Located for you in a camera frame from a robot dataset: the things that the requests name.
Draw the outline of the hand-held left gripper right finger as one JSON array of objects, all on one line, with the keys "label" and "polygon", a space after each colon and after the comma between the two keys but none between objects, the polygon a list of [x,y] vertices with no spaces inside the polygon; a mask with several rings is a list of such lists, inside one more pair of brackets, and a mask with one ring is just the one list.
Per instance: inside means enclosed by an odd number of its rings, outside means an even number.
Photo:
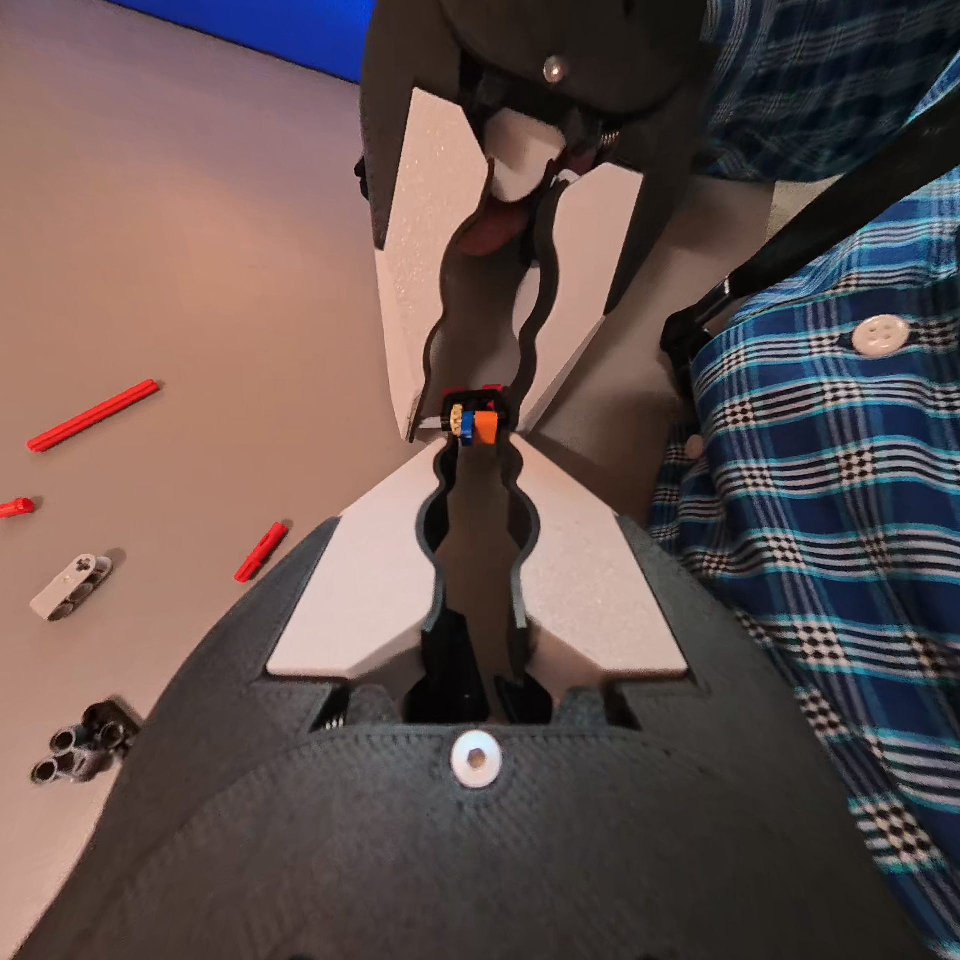
[{"label": "hand-held left gripper right finger", "polygon": [[532,507],[517,571],[530,675],[685,675],[688,663],[614,510],[526,439],[510,436]]}]

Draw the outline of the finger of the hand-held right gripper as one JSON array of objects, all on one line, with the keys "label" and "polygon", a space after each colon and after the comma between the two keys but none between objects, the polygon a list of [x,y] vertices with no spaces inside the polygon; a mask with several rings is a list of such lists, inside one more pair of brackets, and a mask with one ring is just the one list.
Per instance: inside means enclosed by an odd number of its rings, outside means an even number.
[{"label": "finger of the hand-held right gripper", "polygon": [[494,162],[492,193],[503,202],[534,200],[533,255],[519,283],[512,329],[520,359],[510,384],[514,430],[531,431],[582,357],[611,308],[608,298],[643,175],[606,160],[564,157],[561,132],[510,109],[487,122]]},{"label": "finger of the hand-held right gripper", "polygon": [[390,399],[414,440],[448,250],[480,210],[490,164],[462,107],[414,88],[383,247],[374,255]]}]

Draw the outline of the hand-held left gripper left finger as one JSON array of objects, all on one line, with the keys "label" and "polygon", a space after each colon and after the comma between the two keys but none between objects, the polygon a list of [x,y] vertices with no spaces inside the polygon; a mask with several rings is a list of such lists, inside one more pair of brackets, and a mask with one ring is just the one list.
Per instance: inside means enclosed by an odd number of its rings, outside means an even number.
[{"label": "hand-held left gripper left finger", "polygon": [[418,518],[440,480],[436,438],[339,516],[267,662],[275,677],[423,677],[436,568]]}]

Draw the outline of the small black lego assembly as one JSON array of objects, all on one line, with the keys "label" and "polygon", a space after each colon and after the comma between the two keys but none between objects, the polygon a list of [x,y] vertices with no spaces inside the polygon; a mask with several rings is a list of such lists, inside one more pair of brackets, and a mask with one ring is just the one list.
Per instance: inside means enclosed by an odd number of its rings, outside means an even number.
[{"label": "small black lego assembly", "polygon": [[505,388],[491,383],[478,389],[445,389],[439,414],[422,418],[414,429],[438,431],[468,448],[495,446],[509,427]]}]

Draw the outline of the person's right forearm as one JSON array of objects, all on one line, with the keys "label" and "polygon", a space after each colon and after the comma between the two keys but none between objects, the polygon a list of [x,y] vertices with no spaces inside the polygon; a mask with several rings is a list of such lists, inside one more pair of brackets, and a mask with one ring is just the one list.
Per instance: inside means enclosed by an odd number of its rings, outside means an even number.
[{"label": "person's right forearm", "polygon": [[893,138],[958,55],[957,1],[707,2],[716,61],[695,173],[843,175]]}]

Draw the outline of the long red lego pin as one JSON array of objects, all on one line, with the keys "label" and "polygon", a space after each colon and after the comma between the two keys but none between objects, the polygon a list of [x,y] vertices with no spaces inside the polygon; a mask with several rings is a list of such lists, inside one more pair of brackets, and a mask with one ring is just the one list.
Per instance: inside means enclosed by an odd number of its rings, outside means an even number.
[{"label": "long red lego pin", "polygon": [[283,521],[273,522],[266,534],[259,539],[256,546],[251,549],[243,563],[235,571],[233,580],[238,584],[246,584],[255,579],[276,553],[289,532],[290,526],[288,523]]}]

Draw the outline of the light grey lego beam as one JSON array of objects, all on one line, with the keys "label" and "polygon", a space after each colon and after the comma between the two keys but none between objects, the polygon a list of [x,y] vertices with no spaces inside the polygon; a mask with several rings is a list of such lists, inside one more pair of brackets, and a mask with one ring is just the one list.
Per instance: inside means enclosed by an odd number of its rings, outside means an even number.
[{"label": "light grey lego beam", "polygon": [[47,622],[70,617],[114,570],[109,556],[80,554],[30,600],[30,609]]}]

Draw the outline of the black grey lego connector block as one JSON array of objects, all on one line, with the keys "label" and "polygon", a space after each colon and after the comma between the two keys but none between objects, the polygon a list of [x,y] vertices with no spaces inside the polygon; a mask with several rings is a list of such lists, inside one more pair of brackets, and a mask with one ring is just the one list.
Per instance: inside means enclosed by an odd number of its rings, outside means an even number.
[{"label": "black grey lego connector block", "polygon": [[86,708],[78,723],[50,738],[47,754],[30,770],[33,786],[85,784],[126,760],[142,720],[126,702],[107,699]]}]

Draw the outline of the long red lego axle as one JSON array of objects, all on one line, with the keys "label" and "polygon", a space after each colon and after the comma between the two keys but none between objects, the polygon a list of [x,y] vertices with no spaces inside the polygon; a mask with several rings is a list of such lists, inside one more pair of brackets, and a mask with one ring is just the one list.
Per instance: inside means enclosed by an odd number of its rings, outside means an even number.
[{"label": "long red lego axle", "polygon": [[66,421],[26,441],[26,449],[32,453],[45,453],[89,431],[94,426],[111,419],[119,413],[143,402],[162,390],[156,379],[145,379],[120,393],[76,414]]}]

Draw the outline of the person's right hand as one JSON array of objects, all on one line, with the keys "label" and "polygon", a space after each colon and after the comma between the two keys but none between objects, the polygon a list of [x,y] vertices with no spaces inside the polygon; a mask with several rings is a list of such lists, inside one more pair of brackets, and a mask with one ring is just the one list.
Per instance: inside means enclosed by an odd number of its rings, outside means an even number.
[{"label": "person's right hand", "polygon": [[523,234],[529,216],[529,198],[507,202],[490,197],[477,220],[456,241],[456,250],[468,257],[489,256]]}]

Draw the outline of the person in plaid shirt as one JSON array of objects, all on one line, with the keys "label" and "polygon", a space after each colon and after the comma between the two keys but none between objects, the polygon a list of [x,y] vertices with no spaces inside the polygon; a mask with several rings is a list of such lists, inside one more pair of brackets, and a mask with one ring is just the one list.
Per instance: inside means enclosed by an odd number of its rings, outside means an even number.
[{"label": "person in plaid shirt", "polygon": [[692,364],[649,534],[770,655],[926,946],[958,958],[959,173]]}]

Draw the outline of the blue plastic bin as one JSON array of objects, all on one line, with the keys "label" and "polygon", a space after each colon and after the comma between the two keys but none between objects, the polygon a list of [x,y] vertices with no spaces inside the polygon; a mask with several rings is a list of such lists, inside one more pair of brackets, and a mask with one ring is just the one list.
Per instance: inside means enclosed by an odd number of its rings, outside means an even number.
[{"label": "blue plastic bin", "polygon": [[116,1],[115,5],[358,83],[374,1]]}]

